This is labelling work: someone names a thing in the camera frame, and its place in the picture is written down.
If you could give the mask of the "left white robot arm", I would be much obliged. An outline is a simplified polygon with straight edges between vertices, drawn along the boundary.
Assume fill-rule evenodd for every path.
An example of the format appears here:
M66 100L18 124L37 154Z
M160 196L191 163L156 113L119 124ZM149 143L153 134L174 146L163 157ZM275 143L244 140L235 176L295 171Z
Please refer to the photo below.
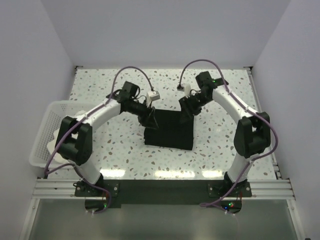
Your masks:
M80 190L86 189L92 196L111 198L104 187L104 178L92 162L93 133L110 119L128 112L137 116L145 128L157 129L155 108L152 102L160 99L158 91L147 92L144 102L139 102L140 87L126 81L121 89L111 92L106 99L91 110L62 119L53 154L67 160L81 178Z

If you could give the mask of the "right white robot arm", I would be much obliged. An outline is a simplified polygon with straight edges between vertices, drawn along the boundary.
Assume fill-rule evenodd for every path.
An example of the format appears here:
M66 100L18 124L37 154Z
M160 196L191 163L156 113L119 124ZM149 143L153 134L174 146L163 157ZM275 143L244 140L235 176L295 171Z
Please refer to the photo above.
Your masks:
M270 117L266 112L255 112L229 88L224 77L214 79L208 71L196 76L198 91L188 84L179 83L177 89L184 92L179 100L182 123L201 113L203 106L211 102L219 104L236 123L233 146L236 154L229 170L224 174L218 189L220 196L235 196L248 181L253 162L271 144Z

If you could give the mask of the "black t shirt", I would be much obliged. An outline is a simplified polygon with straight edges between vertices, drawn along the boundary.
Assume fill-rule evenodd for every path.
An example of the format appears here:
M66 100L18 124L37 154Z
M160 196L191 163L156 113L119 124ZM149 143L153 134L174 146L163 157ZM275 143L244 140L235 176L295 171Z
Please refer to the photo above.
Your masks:
M194 146L194 118L182 122L180 111L157 109L155 120L158 128L144 130L144 144L191 151Z

